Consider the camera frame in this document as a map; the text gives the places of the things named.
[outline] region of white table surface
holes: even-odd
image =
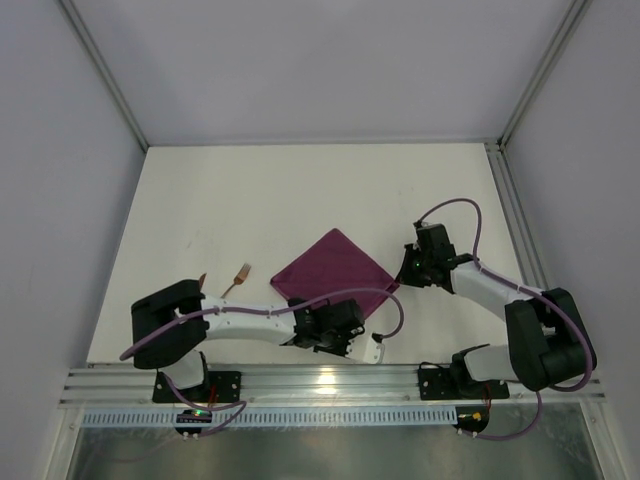
[[[482,260],[519,280],[481,144],[151,148],[88,361],[115,362],[131,344],[133,302],[204,272],[204,291],[219,295],[248,262],[249,278],[229,300],[282,301],[270,278],[334,227],[395,276],[403,245],[415,240],[412,223],[457,196],[482,207]],[[445,207],[430,220],[446,225],[458,253],[471,250],[476,219],[469,205]],[[404,286],[396,295],[406,323],[385,341],[385,363],[448,361],[463,348],[506,341],[504,324],[466,299]],[[397,320],[387,301],[365,326],[384,333]],[[209,362],[348,362],[255,341],[205,342],[199,349]]]

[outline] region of gray wall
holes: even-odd
[[[569,0],[76,0],[152,145],[497,137]]]
[[[593,2],[512,144],[525,209],[640,445],[640,3]]]
[[[31,478],[143,155],[53,0],[0,10],[0,476]]]

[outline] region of robotic arm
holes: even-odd
[[[379,336],[365,336],[364,319],[353,299],[312,308],[292,299],[283,305],[242,305],[205,295],[197,280],[183,280],[145,297],[131,307],[134,343],[134,366],[166,373],[179,390],[208,390],[204,355],[195,347],[205,340],[260,340],[274,345],[313,348],[365,363],[380,363],[384,353]],[[154,332],[181,315],[211,311],[171,328],[150,339]]]
[[[537,392],[584,374],[587,355],[595,368],[593,347],[567,291],[518,287],[488,271],[474,255],[456,254],[443,225],[416,222],[414,227],[417,242],[405,245],[397,281],[443,288],[506,323],[508,345],[480,345],[453,355],[449,374],[459,398],[479,398],[490,380],[519,381]],[[136,368],[166,373],[181,391],[208,388],[206,361],[194,350],[205,340],[254,339],[365,363],[382,361],[384,337],[364,335],[355,300],[306,308],[301,303],[294,299],[282,306],[229,304],[202,294],[197,280],[183,280],[133,304],[134,346],[121,360],[133,355]]]
[[[414,224],[417,242],[405,245],[397,281],[404,285],[435,285],[486,308],[506,322],[508,345],[482,345],[453,355],[451,375],[461,392],[477,391],[487,380],[521,382],[533,391],[585,373],[586,352],[575,332],[532,294],[558,306],[582,333],[595,368],[596,356],[571,295],[556,288],[546,292],[509,288],[495,274],[483,274],[471,254],[457,255],[441,224]]]

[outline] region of copper fork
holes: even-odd
[[[233,279],[233,283],[231,284],[231,286],[225,290],[220,298],[226,298],[233,287],[235,287],[236,285],[242,285],[249,276],[249,270],[251,270],[251,265],[245,263],[236,275],[236,278]]]

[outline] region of reflective metal surface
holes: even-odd
[[[531,405],[494,405],[487,433],[528,424]],[[144,455],[135,463],[113,458]],[[169,429],[83,429],[68,480],[600,479],[580,406],[549,404],[538,427],[510,442],[450,426],[229,430],[183,442]]]

